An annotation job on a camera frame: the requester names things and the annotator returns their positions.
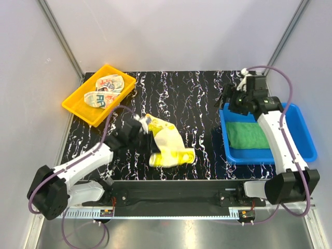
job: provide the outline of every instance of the red wire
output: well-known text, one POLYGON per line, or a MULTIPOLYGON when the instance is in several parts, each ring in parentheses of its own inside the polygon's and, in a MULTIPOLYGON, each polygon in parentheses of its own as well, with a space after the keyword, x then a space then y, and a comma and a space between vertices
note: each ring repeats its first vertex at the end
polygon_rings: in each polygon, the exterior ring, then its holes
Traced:
POLYGON ((252 211, 255 208, 255 201, 253 200, 253 206, 251 207, 250 211, 252 211))
POLYGON ((116 204, 116 198, 113 196, 112 197, 113 212, 114 212, 115 204, 116 204))

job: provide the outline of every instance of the yellow tray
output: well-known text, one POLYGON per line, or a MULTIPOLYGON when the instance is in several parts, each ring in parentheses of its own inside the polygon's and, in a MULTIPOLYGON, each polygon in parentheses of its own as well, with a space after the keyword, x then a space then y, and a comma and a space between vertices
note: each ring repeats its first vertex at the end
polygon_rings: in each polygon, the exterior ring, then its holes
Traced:
POLYGON ((135 88, 136 79, 125 74, 110 65, 104 65, 94 75, 82 84, 75 92, 62 102, 62 106, 83 119, 88 124, 97 127, 107 117, 111 110, 117 106, 131 90, 135 88), (117 74, 123 77, 124 88, 120 95, 113 100, 112 104, 106 109, 94 108, 84 102, 84 94, 95 91, 96 81, 104 76, 117 74))

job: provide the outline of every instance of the blue tray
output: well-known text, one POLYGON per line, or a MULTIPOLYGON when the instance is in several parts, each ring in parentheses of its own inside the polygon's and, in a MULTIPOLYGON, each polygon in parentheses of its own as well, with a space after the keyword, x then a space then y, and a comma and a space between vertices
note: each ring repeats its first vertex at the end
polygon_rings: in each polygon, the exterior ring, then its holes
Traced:
MULTIPOLYGON (((274 164, 274 159, 270 149, 233 149, 229 147, 228 136, 226 132, 226 122, 256 122, 252 114, 243 116, 231 113, 228 109, 228 103, 223 110, 219 110, 222 132, 224 138, 224 147, 228 162, 236 164, 274 164)), ((286 113, 286 122, 295 145, 306 162, 313 162, 317 158, 317 151, 312 142, 305 120, 300 109, 291 104, 286 113)))

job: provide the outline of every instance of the yellow cloth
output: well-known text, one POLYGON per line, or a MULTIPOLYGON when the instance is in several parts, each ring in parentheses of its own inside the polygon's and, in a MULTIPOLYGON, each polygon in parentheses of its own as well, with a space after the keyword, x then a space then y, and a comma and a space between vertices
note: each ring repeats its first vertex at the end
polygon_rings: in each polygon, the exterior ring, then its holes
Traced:
POLYGON ((155 118, 150 114, 146 117, 151 119, 148 128, 154 135, 155 142, 160 153, 151 155, 149 165, 151 167, 166 167, 193 163, 195 160, 195 150, 185 148, 182 137, 174 124, 155 118))

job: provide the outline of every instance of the metal floor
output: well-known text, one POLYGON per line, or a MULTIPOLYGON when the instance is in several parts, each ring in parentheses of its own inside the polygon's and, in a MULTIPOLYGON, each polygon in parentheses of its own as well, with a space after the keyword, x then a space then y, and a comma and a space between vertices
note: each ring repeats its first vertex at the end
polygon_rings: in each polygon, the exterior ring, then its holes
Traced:
MULTIPOLYGON (((257 210, 257 220, 269 216, 257 210)), ((66 219, 65 232, 86 223, 86 219, 66 219)), ((279 210, 276 217, 265 224, 232 226, 215 220, 111 220, 107 223, 109 240, 100 248, 121 249, 178 249, 178 248, 314 248, 303 218, 279 210)), ((45 221, 37 248, 62 249, 68 246, 61 239, 61 220, 45 221)), ((103 235, 96 224, 88 224, 68 237, 76 247, 91 248, 103 235)))

